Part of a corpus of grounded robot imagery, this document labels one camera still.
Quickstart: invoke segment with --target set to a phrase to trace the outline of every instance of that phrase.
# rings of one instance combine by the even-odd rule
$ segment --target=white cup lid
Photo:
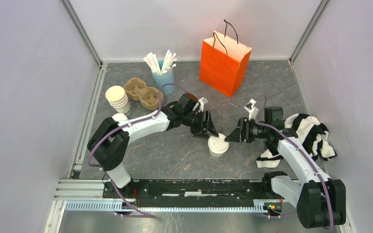
[[[128,117],[125,116],[125,114],[123,113],[117,113],[115,115],[112,116],[112,119],[114,119],[114,121],[124,121],[124,120],[128,120]]]
[[[229,142],[225,142],[226,136],[219,133],[219,137],[210,136],[208,139],[209,149],[215,153],[225,153],[229,148]]]
[[[108,101],[118,101],[125,96],[125,90],[122,86],[112,86],[108,88],[105,97]]]

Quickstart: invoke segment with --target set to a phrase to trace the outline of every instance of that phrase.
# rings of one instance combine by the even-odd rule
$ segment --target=orange paper bag
[[[241,86],[252,50],[237,40],[214,31],[202,42],[200,80],[228,97]]]

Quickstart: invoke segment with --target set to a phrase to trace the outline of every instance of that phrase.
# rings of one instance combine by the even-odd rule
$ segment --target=blue cup
[[[164,61],[163,60],[159,60],[158,61],[158,64],[159,64],[159,68],[162,69],[162,65],[163,65]],[[171,70],[166,73],[166,74],[163,74],[163,75],[159,75],[159,74],[155,74],[154,72],[152,72],[152,76],[153,76],[153,80],[156,84],[156,87],[159,89],[162,87],[162,85],[164,84],[167,84],[167,83],[175,83],[175,80],[173,78],[173,69],[171,68]],[[163,94],[169,94],[171,93],[172,91],[174,91],[175,89],[175,86],[173,85],[167,85],[167,86],[164,86],[162,88],[162,93]]]

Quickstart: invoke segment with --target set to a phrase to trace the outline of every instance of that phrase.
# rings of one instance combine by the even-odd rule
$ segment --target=cup
[[[225,135],[219,133],[219,137],[210,136],[208,139],[209,153],[214,158],[221,157],[229,148],[229,142],[225,142]]]
[[[164,63],[163,60],[158,61],[160,69],[162,68],[163,63]],[[173,77],[173,68],[171,68],[171,70],[168,71],[168,73],[163,74],[163,75],[155,74],[154,72],[152,72],[152,76],[153,76],[153,80],[156,84],[156,87],[158,89],[161,88],[164,84],[175,82],[174,77]],[[174,91],[174,89],[175,89],[175,86],[167,85],[167,86],[164,86],[162,88],[162,93],[166,95],[166,94],[169,94],[172,91]]]
[[[112,86],[108,88],[105,93],[105,97],[109,104],[118,112],[123,114],[129,114],[130,105],[128,102],[128,96],[125,90],[121,86]]]

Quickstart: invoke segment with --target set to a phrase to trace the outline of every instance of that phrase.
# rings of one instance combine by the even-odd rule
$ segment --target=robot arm
[[[177,128],[180,125],[190,127],[194,137],[209,138],[207,133],[218,136],[211,119],[209,110],[203,111],[203,99],[198,100],[190,93],[185,93],[178,101],[169,103],[157,111],[135,119],[116,122],[112,117],[106,118],[88,142],[88,150],[93,148],[100,140],[119,126],[127,125],[110,137],[112,141],[105,140],[94,152],[94,158],[103,170],[114,181],[118,188],[123,188],[131,181],[131,176],[122,164],[128,144],[152,133],[164,132]]]
[[[292,181],[284,172],[266,173],[263,182],[267,189],[281,195],[297,209],[297,215],[305,228],[323,227],[329,224],[329,214],[326,198],[318,174],[323,178],[330,196],[334,225],[344,224],[346,221],[345,185],[341,180],[332,180],[317,164],[300,153],[308,154],[302,147],[293,129],[286,129],[282,119],[283,110],[280,107],[268,107],[264,111],[264,122],[279,129],[286,137],[294,142],[298,149],[285,140],[280,134],[265,126],[257,125],[254,120],[255,101],[251,100],[245,109],[249,117],[242,117],[236,129],[226,138],[230,142],[251,143],[256,138],[266,139],[265,144],[272,152],[282,155],[293,169],[299,182]]]

